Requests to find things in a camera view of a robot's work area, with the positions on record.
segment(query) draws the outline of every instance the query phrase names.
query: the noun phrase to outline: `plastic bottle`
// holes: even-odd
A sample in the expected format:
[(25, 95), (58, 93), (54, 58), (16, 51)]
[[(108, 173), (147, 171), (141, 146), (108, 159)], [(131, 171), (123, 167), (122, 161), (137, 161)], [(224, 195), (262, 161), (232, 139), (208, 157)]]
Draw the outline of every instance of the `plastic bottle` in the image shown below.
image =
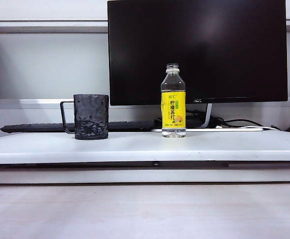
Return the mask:
[(161, 83), (161, 113), (163, 137), (186, 136), (186, 86), (179, 76), (177, 63), (167, 65)]

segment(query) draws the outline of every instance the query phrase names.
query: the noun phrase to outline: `desk surface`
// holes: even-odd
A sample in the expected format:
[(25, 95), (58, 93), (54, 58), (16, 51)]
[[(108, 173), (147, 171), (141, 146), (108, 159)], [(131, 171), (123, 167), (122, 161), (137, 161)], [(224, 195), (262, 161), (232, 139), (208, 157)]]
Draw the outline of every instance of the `desk surface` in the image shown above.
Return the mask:
[(0, 186), (0, 239), (290, 239), (290, 184)]
[(0, 137), (0, 164), (174, 160), (290, 161), (290, 133), (188, 132), (184, 138), (164, 138), (157, 132), (111, 132), (103, 140), (75, 140), (66, 133)]

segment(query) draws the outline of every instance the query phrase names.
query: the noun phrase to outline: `wooden desk surface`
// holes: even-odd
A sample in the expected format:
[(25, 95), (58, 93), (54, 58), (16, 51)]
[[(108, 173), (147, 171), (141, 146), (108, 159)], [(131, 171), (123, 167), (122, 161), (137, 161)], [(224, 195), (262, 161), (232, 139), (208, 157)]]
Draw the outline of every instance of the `wooden desk surface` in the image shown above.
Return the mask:
[(0, 186), (0, 239), (290, 239), (290, 184)]

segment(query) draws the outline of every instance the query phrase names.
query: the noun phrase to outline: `black keyboard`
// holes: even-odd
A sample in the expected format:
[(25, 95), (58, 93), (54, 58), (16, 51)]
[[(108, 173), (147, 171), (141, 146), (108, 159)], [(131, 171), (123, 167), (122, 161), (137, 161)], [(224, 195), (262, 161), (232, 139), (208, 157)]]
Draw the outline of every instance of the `black keyboard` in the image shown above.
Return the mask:
[[(67, 128), (74, 131), (74, 123), (67, 123)], [(108, 123), (108, 131), (150, 131), (155, 128), (153, 121), (115, 121)], [(31, 123), (6, 125), (1, 128), (6, 133), (14, 132), (64, 132), (62, 123)]]

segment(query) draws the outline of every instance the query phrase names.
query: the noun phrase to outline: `black mug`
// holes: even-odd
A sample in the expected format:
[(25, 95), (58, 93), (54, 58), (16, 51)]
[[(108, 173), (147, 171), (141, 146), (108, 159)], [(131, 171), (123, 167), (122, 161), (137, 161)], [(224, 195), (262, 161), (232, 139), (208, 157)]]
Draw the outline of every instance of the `black mug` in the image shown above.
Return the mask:
[[(64, 132), (74, 133), (75, 139), (108, 138), (108, 95), (80, 94), (73, 97), (74, 101), (60, 103)], [(66, 127), (64, 103), (74, 103), (75, 131)]]

